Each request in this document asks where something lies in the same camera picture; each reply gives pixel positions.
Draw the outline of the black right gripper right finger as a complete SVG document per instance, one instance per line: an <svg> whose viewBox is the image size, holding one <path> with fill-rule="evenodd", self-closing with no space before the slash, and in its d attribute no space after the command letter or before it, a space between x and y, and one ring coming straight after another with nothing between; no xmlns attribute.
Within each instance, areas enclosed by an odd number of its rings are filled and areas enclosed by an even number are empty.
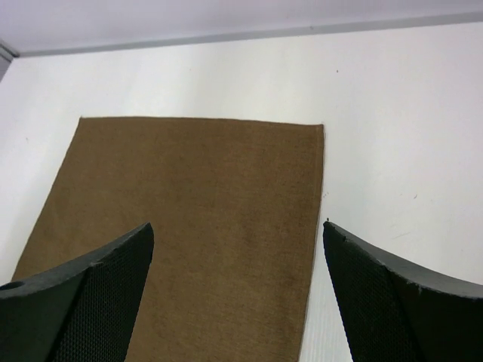
<svg viewBox="0 0 483 362"><path fill-rule="evenodd" d="M325 259L353 361L480 361L482 286L389 253L332 222Z"/></svg>

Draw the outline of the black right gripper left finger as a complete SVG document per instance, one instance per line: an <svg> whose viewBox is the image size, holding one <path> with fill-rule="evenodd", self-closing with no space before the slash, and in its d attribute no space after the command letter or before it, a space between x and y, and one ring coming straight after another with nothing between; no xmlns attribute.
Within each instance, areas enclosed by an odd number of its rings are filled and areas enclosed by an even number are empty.
<svg viewBox="0 0 483 362"><path fill-rule="evenodd" d="M3 361L123 361L152 261L145 223L57 267L1 287Z"/></svg>

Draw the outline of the brown cloth napkin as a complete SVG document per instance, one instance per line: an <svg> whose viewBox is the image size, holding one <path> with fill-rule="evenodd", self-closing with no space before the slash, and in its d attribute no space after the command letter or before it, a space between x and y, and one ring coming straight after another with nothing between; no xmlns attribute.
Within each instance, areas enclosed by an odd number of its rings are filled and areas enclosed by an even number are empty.
<svg viewBox="0 0 483 362"><path fill-rule="evenodd" d="M14 277L150 223L129 361L296 361L324 135L320 124L83 118Z"/></svg>

